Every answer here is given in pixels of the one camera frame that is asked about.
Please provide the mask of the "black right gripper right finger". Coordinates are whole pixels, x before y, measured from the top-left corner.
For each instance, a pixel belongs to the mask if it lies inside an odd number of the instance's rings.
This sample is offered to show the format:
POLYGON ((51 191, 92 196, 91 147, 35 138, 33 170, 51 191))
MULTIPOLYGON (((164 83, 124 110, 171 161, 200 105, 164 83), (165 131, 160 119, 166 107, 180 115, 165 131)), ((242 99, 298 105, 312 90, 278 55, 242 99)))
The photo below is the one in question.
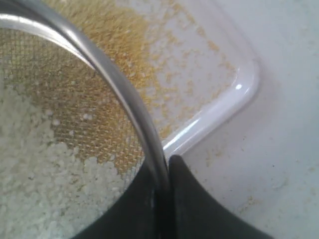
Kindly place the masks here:
POLYGON ((196 180, 180 155, 168 162, 178 239, 271 239, 237 217, 196 180))

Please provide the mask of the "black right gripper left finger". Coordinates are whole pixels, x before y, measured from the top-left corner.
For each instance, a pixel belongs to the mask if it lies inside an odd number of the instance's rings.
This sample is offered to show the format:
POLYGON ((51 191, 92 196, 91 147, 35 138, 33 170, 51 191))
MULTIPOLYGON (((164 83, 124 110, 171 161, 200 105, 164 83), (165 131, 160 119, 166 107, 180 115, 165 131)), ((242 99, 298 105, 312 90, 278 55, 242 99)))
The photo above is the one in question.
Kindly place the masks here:
POLYGON ((158 239, 159 196, 147 157, 123 195, 76 239, 158 239))

